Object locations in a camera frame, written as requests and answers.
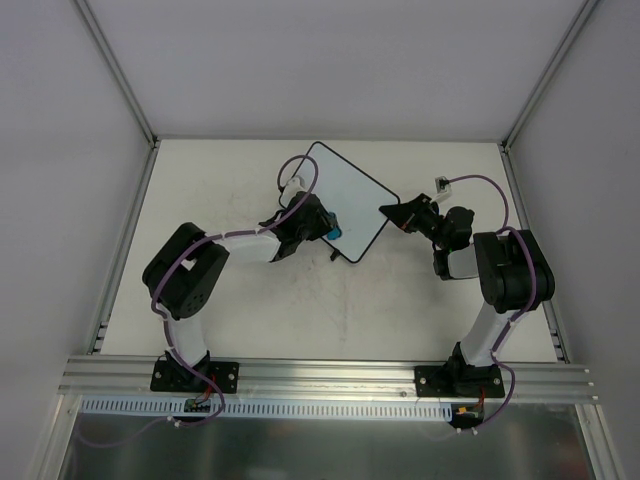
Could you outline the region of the blue black whiteboard eraser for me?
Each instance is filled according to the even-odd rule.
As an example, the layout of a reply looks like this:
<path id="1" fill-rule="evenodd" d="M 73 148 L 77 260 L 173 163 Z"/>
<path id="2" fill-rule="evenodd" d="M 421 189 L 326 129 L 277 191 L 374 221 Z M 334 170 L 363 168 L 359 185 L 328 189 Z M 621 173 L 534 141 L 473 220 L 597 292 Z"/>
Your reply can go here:
<path id="1" fill-rule="evenodd" d="M 326 239 L 328 241 L 335 241 L 335 240 L 339 239 L 342 236 L 342 230 L 341 230 L 341 228 L 339 226 L 339 223 L 338 223 L 338 220 L 337 220 L 337 216 L 336 216 L 335 213 L 329 212 L 328 213 L 328 220 L 329 220 L 329 226 L 331 227 L 331 229 L 326 234 Z"/>

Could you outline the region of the white whiteboard black frame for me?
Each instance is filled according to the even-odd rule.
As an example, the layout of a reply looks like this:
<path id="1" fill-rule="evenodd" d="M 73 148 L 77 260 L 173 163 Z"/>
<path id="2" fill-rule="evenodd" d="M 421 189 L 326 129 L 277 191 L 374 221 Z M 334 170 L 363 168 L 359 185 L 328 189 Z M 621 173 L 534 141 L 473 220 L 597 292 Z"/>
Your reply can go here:
<path id="1" fill-rule="evenodd" d="M 288 162 L 294 164 L 295 169 L 290 174 L 284 169 L 279 171 L 280 195 L 285 183 L 295 175 L 304 180 L 307 192 L 299 193 L 288 206 L 278 199 L 277 215 L 294 213 L 308 197 L 318 197 L 329 212 L 336 214 L 342 230 L 342 236 L 335 241 L 328 241 L 326 235 L 318 240 L 338 250 L 347 262 L 360 262 L 388 222 L 379 207 L 400 203 L 399 196 L 320 141 Z"/>

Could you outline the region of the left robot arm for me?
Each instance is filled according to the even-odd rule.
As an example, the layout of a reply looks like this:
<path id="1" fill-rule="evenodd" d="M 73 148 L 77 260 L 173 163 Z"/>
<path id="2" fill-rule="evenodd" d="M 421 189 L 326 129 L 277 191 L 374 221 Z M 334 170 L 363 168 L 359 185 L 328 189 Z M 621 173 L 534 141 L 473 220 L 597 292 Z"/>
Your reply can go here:
<path id="1" fill-rule="evenodd" d="M 334 234 L 341 234 L 337 216 L 308 192 L 294 194 L 285 208 L 254 229 L 209 235 L 192 222 L 180 225 L 142 274 L 167 342 L 164 357 L 154 365 L 150 389 L 234 393 L 239 365 L 211 358 L 199 317 L 223 269 L 277 262 L 305 241 Z"/>

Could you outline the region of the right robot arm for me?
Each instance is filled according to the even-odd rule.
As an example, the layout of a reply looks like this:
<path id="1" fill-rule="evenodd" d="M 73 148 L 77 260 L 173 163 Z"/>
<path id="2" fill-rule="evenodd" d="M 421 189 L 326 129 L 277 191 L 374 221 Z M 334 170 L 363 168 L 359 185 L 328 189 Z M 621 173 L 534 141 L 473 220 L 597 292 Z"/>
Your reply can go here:
<path id="1" fill-rule="evenodd" d="M 550 300 L 555 278 L 529 230 L 472 231 L 474 212 L 455 206 L 442 215 L 425 194 L 379 211 L 406 233 L 432 242 L 433 266 L 443 281 L 476 279 L 483 303 L 468 334 L 438 367 L 414 368 L 420 398 L 503 398 L 498 355 L 525 314 Z"/>

